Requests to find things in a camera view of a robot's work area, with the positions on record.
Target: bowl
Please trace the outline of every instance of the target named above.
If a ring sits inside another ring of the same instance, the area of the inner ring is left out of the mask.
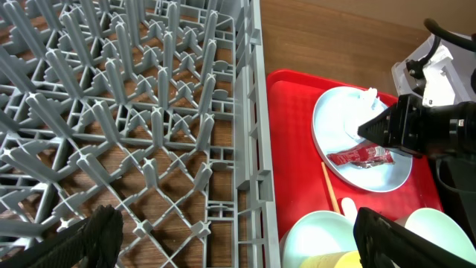
[[[357,250],[353,224],[333,211],[315,211],[302,217],[283,236],[283,268],[299,268],[308,258]]]
[[[396,221],[440,248],[476,264],[476,249],[461,227],[448,215],[432,208],[421,208]]]
[[[348,150],[364,139],[355,140],[344,130],[344,121],[355,109],[362,90],[339,86],[327,90],[318,99],[312,115],[312,137],[319,155],[327,167],[345,182],[366,191],[384,193],[402,186],[410,175],[412,158],[391,153],[395,164],[383,164],[371,168],[359,168],[350,163],[334,165],[327,158],[329,153]],[[387,108],[380,100],[377,105]]]

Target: red wrapper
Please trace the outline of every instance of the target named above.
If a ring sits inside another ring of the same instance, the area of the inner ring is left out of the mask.
[[[385,163],[394,163],[389,150],[369,141],[357,144],[349,150],[344,150],[339,153],[330,153],[327,155],[327,158],[336,165],[352,163],[361,168],[371,168]]]

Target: wooden stick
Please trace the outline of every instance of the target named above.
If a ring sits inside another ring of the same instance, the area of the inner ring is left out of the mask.
[[[330,183],[329,174],[327,174],[326,164],[324,162],[321,163],[322,171],[324,172],[324,178],[326,178],[326,185],[327,190],[330,195],[330,202],[332,203],[332,208],[335,212],[341,213],[341,209],[339,208],[339,204],[337,203],[337,199],[335,198],[334,189],[332,188],[332,184]]]

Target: wooden table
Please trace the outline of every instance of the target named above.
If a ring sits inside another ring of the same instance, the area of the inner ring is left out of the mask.
[[[390,74],[391,66],[405,59],[428,37],[425,31],[339,13],[309,4],[309,1],[261,0],[261,16],[266,74],[279,68],[288,68],[358,86],[372,86],[392,94],[396,92]],[[45,27],[44,22],[37,20],[34,24],[38,28]],[[6,36],[6,32],[0,34],[2,40],[5,40]],[[137,54],[135,60],[140,59],[141,56]],[[25,54],[19,57],[28,58],[31,55]],[[99,125],[93,125],[89,131],[99,132]],[[144,134],[143,130],[135,131],[137,137]],[[216,144],[232,146],[231,123],[216,122],[212,139],[212,142]],[[152,157],[158,160],[160,172],[163,172],[170,163],[169,158],[163,153],[156,153]],[[187,163],[190,169],[196,171],[204,157],[202,154],[196,154]],[[123,152],[116,148],[103,154],[99,160],[109,172],[112,172],[123,158]],[[63,187],[70,194],[87,190],[93,184],[82,171],[77,171],[62,181]],[[213,194],[217,195],[216,198],[221,200],[231,198],[230,173],[215,174],[211,184]],[[144,187],[144,178],[138,171],[132,169],[112,185],[121,196],[127,197]],[[177,200],[192,187],[190,181],[184,179],[179,173],[175,174],[173,179],[161,182],[160,186],[173,200]],[[109,203],[117,205],[118,201],[110,192],[104,190],[84,204],[82,211],[89,215],[97,205]],[[191,223],[203,219],[203,205],[204,198],[197,194],[182,206]],[[152,222],[160,217],[167,207],[168,204],[157,193],[150,191],[132,205],[132,210],[141,220],[147,218]],[[125,246],[135,238],[132,234],[135,223],[128,214],[123,215]],[[230,223],[212,225],[212,235],[209,237],[208,245],[209,267],[231,265],[231,228]],[[152,233],[162,242],[167,252],[172,252],[190,231],[178,216],[173,215]],[[239,259],[242,267],[246,267],[246,256],[241,255]],[[122,258],[122,261],[128,267],[157,267],[164,262],[164,257],[150,240],[145,239],[125,258]],[[180,267],[200,267],[202,265],[201,243],[194,240],[174,261]]]

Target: yellow cup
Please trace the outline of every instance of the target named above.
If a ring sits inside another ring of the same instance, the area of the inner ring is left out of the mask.
[[[362,268],[362,265],[358,251],[351,251],[309,257],[300,268]]]

